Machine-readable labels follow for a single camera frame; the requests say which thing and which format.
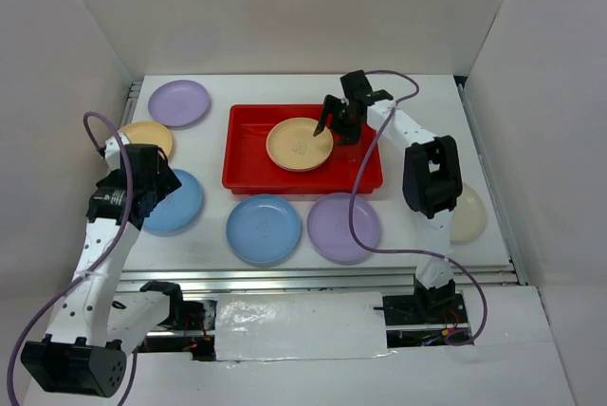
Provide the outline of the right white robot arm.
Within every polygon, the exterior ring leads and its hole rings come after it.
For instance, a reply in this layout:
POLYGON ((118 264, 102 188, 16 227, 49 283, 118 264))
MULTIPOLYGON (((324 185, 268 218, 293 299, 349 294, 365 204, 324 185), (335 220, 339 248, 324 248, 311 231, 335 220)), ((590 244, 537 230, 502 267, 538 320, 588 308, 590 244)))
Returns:
POLYGON ((414 274, 413 310, 419 320, 431 323, 451 307, 455 297, 451 269, 454 262, 447 252, 454 210, 463 192, 458 149, 453 137, 437 136, 398 108, 401 102, 417 96, 420 86, 405 74, 392 70, 388 73, 411 83, 414 91, 395 99, 384 89, 375 90, 365 71, 349 72, 340 77, 343 97, 324 98, 314 134, 328 128, 346 144, 355 144, 364 125, 376 131, 350 193, 348 229, 355 243, 369 252, 421 257, 414 274), (389 140, 403 155, 402 193, 409 209, 417 215, 416 249, 377 249, 363 243, 356 234, 354 205, 359 183, 381 138, 389 140))

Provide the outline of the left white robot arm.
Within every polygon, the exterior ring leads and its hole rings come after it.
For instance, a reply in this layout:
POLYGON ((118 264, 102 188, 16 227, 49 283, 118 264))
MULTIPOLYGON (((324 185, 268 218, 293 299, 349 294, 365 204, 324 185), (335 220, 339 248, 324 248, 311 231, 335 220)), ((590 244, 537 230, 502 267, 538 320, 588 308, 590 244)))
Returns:
POLYGON ((128 355, 147 333, 186 321, 188 307, 175 283, 149 281, 131 298, 116 296, 144 219, 180 185, 153 144, 126 145, 119 167, 98 182, 89 198, 75 284, 61 295, 44 337, 21 351, 22 365, 44 391, 112 397, 126 378, 128 355))

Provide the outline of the pink plate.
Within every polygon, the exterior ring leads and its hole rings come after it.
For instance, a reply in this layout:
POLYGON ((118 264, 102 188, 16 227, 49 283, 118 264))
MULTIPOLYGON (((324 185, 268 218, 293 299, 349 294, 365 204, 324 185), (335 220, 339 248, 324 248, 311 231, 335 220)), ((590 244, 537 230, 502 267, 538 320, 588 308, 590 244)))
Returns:
POLYGON ((290 173, 306 173, 306 172, 310 172, 310 171, 314 171, 314 170, 319 169, 323 165, 323 163, 312 165, 312 166, 308 166, 308 167, 291 167, 291 166, 280 164, 280 163, 276 163, 276 165, 280 169, 288 171, 290 173))

